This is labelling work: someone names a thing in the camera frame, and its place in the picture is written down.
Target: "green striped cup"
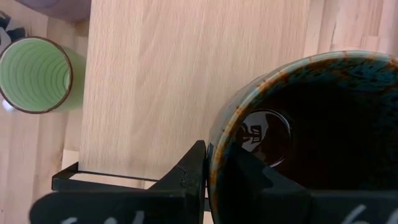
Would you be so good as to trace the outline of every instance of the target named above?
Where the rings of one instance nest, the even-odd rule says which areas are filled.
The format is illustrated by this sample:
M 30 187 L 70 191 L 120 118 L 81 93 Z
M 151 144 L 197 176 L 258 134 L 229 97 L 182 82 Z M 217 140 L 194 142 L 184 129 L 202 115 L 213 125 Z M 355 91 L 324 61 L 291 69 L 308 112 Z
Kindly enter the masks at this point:
M 86 60 L 42 37 L 26 37 L 0 55 L 0 92 L 17 110 L 40 114 L 83 103 Z

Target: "cup rim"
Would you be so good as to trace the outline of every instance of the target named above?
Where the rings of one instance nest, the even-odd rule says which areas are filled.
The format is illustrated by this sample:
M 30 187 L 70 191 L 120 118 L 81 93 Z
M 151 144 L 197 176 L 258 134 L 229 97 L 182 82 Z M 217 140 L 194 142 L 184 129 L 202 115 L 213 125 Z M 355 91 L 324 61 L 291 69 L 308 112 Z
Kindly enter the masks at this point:
M 244 97 L 238 103 L 238 106 L 234 109 L 233 114 L 226 120 L 225 123 L 223 123 L 222 126 L 220 126 L 220 128 L 222 128 L 222 134 L 216 138 L 216 142 L 210 143 L 214 145 L 213 147 L 215 148 L 215 150 L 213 150 L 212 155 L 209 155 L 211 157 L 211 160 L 208 162 L 208 193 L 212 217 L 215 223 L 221 223 L 218 211 L 220 202 L 218 198 L 219 189 L 217 185 L 219 184 L 218 177 L 220 176 L 220 174 L 222 174 L 220 170 L 226 162 L 226 150 L 228 149 L 228 144 L 231 142 L 233 133 L 239 128 L 239 121 L 243 121 L 244 117 L 255 107 L 255 104 L 253 103 L 254 100 L 259 96 L 262 96 L 269 89 L 270 86 L 275 85 L 286 75 L 303 67 L 304 65 L 315 62 L 322 62 L 330 59 L 339 60 L 344 58 L 368 58 L 393 63 L 396 65 L 396 67 L 398 67 L 397 57 L 388 54 L 371 52 L 367 50 L 344 50 L 325 52 L 322 54 L 316 54 L 294 60 L 293 62 L 279 66 L 276 69 L 271 70 L 269 73 L 261 75 L 261 78 L 258 79 L 258 81 L 256 82 L 257 85 L 253 85 L 250 90 L 243 93 Z
M 61 104 L 62 104 L 63 102 L 65 102 L 65 100 L 68 98 L 68 96 L 69 96 L 69 94 L 70 94 L 70 92 L 71 92 L 72 84 L 73 84 L 73 68 L 72 68 L 72 63 L 70 62 L 70 59 L 69 59 L 67 53 L 62 49 L 62 47 L 61 47 L 60 45 L 58 45 L 58 44 L 55 43 L 54 41 L 49 40 L 49 39 L 47 39 L 47 38 L 45 38 L 45 37 L 38 37 L 38 36 L 23 37 L 23 38 L 21 38 L 21 39 L 18 39 L 18 40 L 15 41 L 15 42 L 9 44 L 9 45 L 1 52 L 1 54 L 0 54 L 0 63 L 1 63 L 2 60 L 3 60 L 4 53 L 6 53 L 6 51 L 7 51 L 10 47 L 12 47 L 14 44 L 17 44 L 17 43 L 19 43 L 20 41 L 26 40 L 26 39 L 43 40 L 43 41 L 45 41 L 45 42 L 47 42 L 47 43 L 53 45 L 54 47 L 56 47 L 56 48 L 59 50 L 59 52 L 63 55 L 65 61 L 67 62 L 67 65 L 68 65 L 68 70 L 69 70 L 69 85 L 68 85 L 68 88 L 66 89 L 65 94 L 62 96 L 61 100 L 60 100 L 57 104 L 55 104 L 54 106 L 52 106 L 52 107 L 49 108 L 49 109 L 42 110 L 42 111 L 30 111 L 30 110 L 25 110 L 25 109 L 23 109 L 23 108 L 20 108 L 20 107 L 16 106 L 14 103 L 12 103 L 11 100 L 8 99 L 8 97 L 7 97 L 6 94 L 4 93 L 4 91 L 3 91 L 1 85 L 0 85 L 0 94 L 2 95 L 2 97 L 3 97 L 13 108 L 15 108 L 15 109 L 17 109 L 17 110 L 19 110 L 19 111 L 21 111 L 21 112 L 29 113 L 29 114 L 43 114 L 43 113 L 48 113 L 48 112 L 51 112 L 51 111 L 57 109 L 59 106 L 61 106 Z

